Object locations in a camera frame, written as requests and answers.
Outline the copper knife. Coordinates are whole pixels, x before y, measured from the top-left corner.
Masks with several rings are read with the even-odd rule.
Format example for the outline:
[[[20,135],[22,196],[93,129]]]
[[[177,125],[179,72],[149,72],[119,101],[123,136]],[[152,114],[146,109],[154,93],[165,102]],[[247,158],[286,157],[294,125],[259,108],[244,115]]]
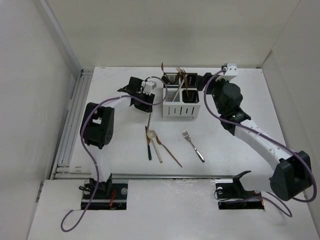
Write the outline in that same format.
[[[188,92],[188,75],[185,73],[183,74],[183,81],[184,81],[184,86],[185,86],[185,91],[187,95],[187,99],[189,99],[189,92]]]

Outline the silver metal chopstick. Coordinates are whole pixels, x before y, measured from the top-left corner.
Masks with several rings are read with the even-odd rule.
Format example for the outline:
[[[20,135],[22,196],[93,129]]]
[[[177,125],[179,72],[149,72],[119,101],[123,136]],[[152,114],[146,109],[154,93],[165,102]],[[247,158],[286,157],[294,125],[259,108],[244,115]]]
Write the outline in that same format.
[[[174,97],[173,97],[173,99],[172,99],[172,102],[175,102],[177,96],[180,94],[180,90],[181,90],[181,88],[182,88],[182,86],[183,86],[184,83],[185,83],[185,81],[182,80],[181,83],[180,83],[180,85],[179,85],[179,87],[178,87],[178,89],[176,90],[176,92],[175,92],[175,94],[174,94]]]
[[[148,131],[149,127],[150,127],[152,115],[153,115],[153,112],[151,112],[151,113],[149,114],[148,123],[147,123],[147,131]]]

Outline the gold fork dark handle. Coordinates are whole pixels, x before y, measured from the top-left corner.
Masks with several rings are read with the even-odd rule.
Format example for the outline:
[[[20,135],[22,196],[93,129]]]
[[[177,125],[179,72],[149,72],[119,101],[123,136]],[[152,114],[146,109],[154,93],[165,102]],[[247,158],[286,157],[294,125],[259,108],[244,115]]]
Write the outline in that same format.
[[[179,76],[181,77],[183,75],[182,69],[180,67],[176,67],[175,69],[177,70]]]

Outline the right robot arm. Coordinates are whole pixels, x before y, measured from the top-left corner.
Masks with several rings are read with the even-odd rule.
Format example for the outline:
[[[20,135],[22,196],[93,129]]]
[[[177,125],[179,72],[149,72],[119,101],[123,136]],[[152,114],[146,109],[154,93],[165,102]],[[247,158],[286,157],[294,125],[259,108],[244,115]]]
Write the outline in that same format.
[[[303,150],[293,151],[260,130],[242,110],[241,89],[231,82],[226,69],[215,74],[207,72],[200,77],[199,82],[208,112],[220,121],[226,131],[255,150],[273,170],[268,179],[270,190],[281,200],[289,201],[296,200],[298,194],[313,188],[309,199],[300,200],[305,203],[313,202],[318,195],[318,188],[310,156]]]

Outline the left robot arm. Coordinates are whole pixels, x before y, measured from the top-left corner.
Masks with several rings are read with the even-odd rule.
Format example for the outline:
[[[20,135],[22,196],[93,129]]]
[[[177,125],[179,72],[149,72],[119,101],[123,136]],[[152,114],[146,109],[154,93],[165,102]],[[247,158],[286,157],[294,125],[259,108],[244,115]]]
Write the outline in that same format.
[[[94,172],[89,179],[88,186],[84,191],[100,198],[107,198],[112,192],[111,172],[108,167],[100,169],[99,162],[89,151],[88,146],[103,149],[108,145],[114,134],[116,111],[122,111],[128,107],[135,107],[145,113],[152,113],[153,107],[161,104],[155,103],[155,94],[152,90],[157,83],[150,77],[142,80],[137,77],[130,77],[129,83],[118,89],[118,95],[105,99],[100,103],[89,102],[84,110],[80,126],[81,144],[93,161]]]

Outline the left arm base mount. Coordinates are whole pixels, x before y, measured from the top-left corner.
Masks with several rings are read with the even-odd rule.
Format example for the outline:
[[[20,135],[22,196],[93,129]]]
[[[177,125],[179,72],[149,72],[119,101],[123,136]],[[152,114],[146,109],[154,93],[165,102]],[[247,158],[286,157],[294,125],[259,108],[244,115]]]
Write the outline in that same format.
[[[90,202],[96,183],[95,180],[90,178],[89,181],[86,181],[79,187],[79,190],[82,191],[81,210],[84,210]],[[111,177],[109,177],[106,182],[100,182],[98,184],[98,189],[89,204],[88,210],[126,210],[127,196],[128,181],[121,179],[112,180]]]

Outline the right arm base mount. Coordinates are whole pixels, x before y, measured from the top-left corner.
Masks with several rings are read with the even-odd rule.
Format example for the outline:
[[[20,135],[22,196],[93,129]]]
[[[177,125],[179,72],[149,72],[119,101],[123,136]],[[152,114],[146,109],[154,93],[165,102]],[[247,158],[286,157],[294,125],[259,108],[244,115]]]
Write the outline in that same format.
[[[218,201],[219,210],[264,210],[262,194],[243,188],[240,179],[250,173],[243,171],[232,178],[215,180],[214,197]]]

